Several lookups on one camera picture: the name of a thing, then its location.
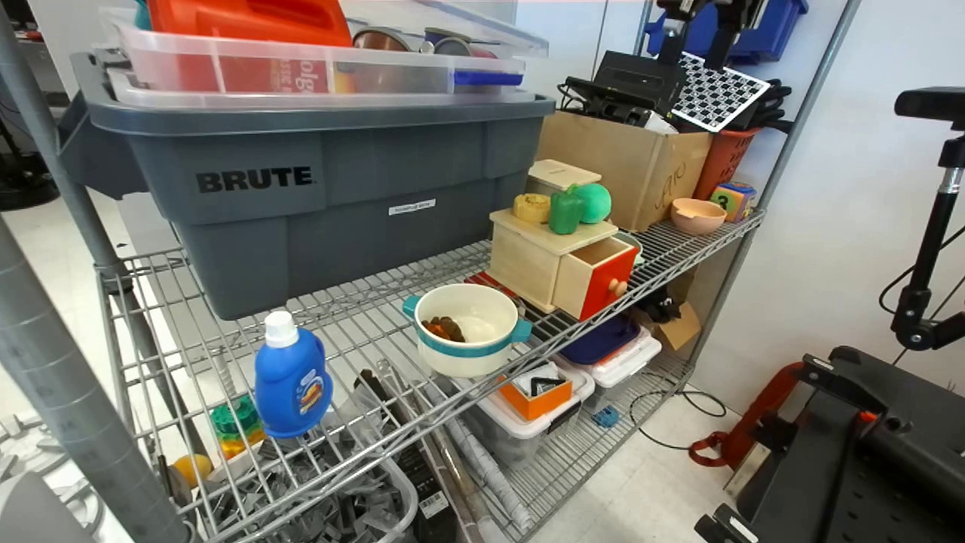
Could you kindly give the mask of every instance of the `bowl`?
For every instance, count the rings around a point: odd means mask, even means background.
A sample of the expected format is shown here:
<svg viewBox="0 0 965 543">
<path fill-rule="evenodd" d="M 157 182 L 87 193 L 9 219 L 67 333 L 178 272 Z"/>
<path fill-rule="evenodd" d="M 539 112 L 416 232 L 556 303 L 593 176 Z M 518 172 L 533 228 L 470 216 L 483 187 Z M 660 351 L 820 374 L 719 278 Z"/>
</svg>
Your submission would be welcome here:
<svg viewBox="0 0 965 543">
<path fill-rule="evenodd" d="M 709 199 L 671 199 L 669 216 L 671 216 L 671 226 L 685 235 L 709 235 L 725 226 L 727 211 Z"/>
<path fill-rule="evenodd" d="M 446 282 L 424 295 L 411 295 L 403 313 L 416 320 L 420 359 L 446 377 L 479 377 L 507 364 L 509 346 L 531 338 L 531 323 L 501 288 L 483 282 Z M 448 341 L 424 330 L 424 320 L 448 317 L 464 341 Z"/>
</svg>

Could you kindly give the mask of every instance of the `white bottle cap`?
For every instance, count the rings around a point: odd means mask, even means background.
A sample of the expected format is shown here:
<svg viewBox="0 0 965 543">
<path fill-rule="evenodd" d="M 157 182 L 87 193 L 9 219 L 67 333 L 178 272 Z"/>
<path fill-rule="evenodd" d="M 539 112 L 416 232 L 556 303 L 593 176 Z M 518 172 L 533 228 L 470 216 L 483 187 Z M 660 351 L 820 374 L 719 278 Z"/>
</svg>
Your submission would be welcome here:
<svg viewBox="0 0 965 543">
<path fill-rule="evenodd" d="M 295 317 L 290 311 L 271 311 L 265 317 L 265 345 L 271 351 L 282 351 L 282 346 L 299 345 L 299 327 L 295 327 Z"/>
</svg>

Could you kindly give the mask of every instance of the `food in bowl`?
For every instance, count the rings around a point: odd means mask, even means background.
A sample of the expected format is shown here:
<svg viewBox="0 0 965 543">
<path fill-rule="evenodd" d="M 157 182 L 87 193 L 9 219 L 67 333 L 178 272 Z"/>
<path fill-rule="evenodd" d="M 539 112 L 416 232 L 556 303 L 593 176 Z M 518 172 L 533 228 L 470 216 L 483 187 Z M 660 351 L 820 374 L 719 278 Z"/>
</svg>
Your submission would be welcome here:
<svg viewBox="0 0 965 543">
<path fill-rule="evenodd" d="M 436 338 L 459 341 L 459 345 L 464 341 L 464 335 L 451 317 L 432 317 L 432 320 L 422 320 L 422 327 L 428 333 L 435 333 Z"/>
</svg>

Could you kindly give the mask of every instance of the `gray storage bin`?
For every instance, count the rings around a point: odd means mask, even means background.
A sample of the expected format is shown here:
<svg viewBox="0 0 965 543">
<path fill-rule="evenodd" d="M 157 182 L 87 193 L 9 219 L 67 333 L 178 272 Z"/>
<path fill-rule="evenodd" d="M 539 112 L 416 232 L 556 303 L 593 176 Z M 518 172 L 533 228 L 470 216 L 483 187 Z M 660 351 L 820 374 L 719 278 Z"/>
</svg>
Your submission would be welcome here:
<svg viewBox="0 0 965 543">
<path fill-rule="evenodd" d="M 75 96 L 61 117 L 61 159 L 82 184 L 112 199 L 149 193 L 144 176 L 125 137 L 95 129 L 84 96 Z"/>
<path fill-rule="evenodd" d="M 105 67 L 75 53 L 90 122 L 125 137 L 219 317 L 486 239 L 552 112 L 154 112 L 116 101 Z"/>
</svg>

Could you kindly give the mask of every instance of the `blue detergent bottle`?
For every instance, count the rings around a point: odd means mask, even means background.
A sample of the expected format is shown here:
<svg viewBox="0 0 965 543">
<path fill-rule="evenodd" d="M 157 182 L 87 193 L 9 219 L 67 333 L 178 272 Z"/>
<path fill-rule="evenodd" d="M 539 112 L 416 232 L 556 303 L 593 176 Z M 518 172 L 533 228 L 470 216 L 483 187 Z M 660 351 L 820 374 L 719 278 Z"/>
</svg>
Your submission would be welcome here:
<svg viewBox="0 0 965 543">
<path fill-rule="evenodd" d="M 305 437 L 331 403 L 327 346 L 299 330 L 290 311 L 265 317 L 265 345 L 257 352 L 257 408 L 273 441 Z"/>
</svg>

